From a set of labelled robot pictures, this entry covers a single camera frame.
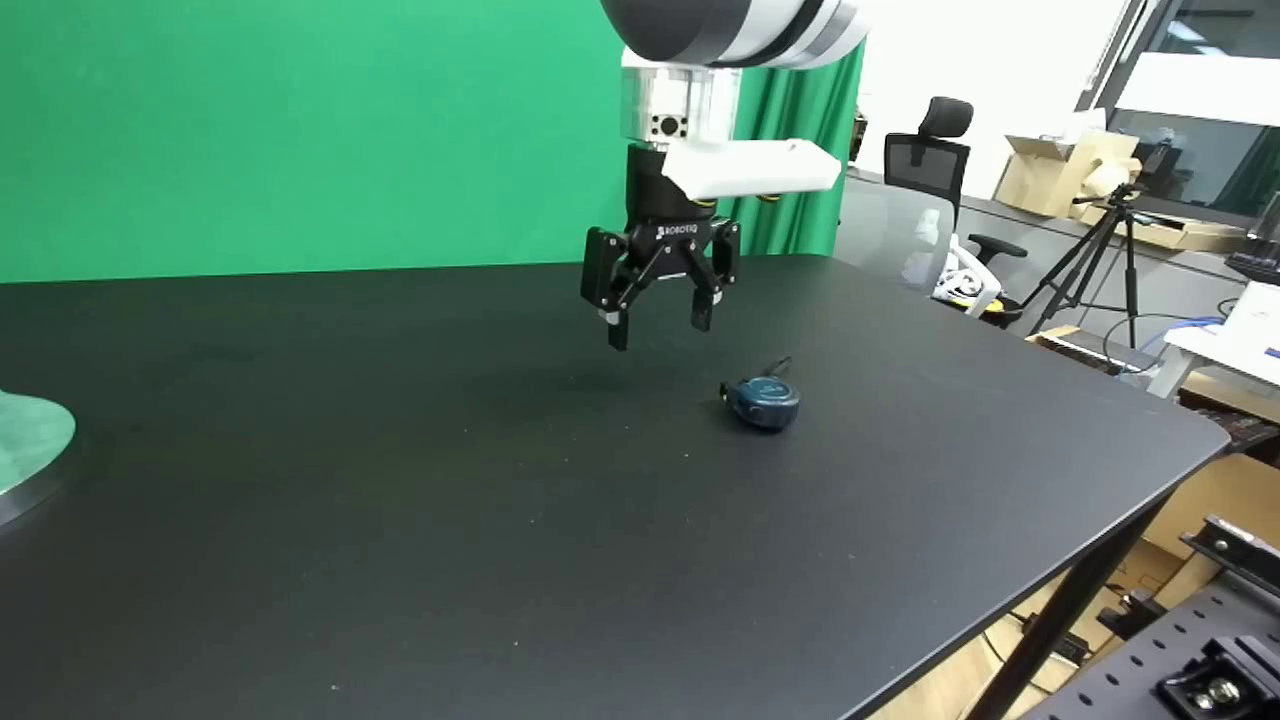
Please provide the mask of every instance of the black tabletop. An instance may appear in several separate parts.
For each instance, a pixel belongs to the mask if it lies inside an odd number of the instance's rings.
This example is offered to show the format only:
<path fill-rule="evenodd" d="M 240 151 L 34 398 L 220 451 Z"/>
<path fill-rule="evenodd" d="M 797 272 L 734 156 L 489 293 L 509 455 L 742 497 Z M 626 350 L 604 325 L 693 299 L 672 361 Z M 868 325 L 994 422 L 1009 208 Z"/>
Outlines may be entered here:
<path fill-rule="evenodd" d="M 827 720 L 1226 445 L 827 261 L 626 356 L 575 267 L 0 287 L 0 343 L 90 422 L 0 535 L 6 720 Z"/>

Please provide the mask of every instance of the green backdrop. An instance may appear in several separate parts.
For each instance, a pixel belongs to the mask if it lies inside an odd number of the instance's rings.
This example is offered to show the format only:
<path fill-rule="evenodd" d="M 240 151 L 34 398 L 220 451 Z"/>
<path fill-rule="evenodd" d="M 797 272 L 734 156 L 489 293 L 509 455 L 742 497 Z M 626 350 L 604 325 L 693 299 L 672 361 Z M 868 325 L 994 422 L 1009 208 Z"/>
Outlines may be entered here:
<path fill-rule="evenodd" d="M 618 58 L 597 0 L 0 5 L 0 279 L 575 261 Z"/>

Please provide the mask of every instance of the table leg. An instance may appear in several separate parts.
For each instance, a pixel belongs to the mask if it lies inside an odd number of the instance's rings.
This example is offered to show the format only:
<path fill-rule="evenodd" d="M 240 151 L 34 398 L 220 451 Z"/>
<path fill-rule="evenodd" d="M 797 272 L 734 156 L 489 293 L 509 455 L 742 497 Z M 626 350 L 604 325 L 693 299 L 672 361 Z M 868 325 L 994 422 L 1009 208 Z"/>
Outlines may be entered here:
<path fill-rule="evenodd" d="M 1150 378 L 1150 393 L 1169 398 L 1191 373 L 1197 356 L 1169 348 L 1161 373 Z"/>
<path fill-rule="evenodd" d="M 1166 498 L 1124 520 L 1110 541 L 1099 541 L 1081 564 L 1069 573 L 1069 580 L 1052 593 L 1052 598 L 1039 608 L 1030 637 L 1011 649 L 995 681 L 985 688 L 985 694 L 973 703 L 973 720 L 1004 720 L 1018 694 L 1035 681 L 1039 663 L 1052 657 L 1052 642 L 1081 618 L 1081 611 L 1091 602 L 1091 594 L 1110 582 L 1110 574 L 1122 567 L 1129 549 L 1150 533 Z"/>

